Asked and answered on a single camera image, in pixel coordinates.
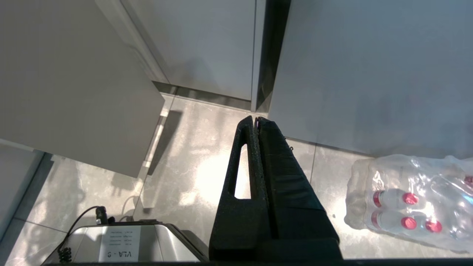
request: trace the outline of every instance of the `cabinet door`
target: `cabinet door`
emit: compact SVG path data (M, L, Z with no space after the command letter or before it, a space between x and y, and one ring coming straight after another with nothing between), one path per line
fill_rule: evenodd
M135 177L164 99L91 0L0 2L0 138Z
M373 156L472 157L471 10L292 1L269 118L289 137Z
M122 3L171 84L251 99L254 0Z

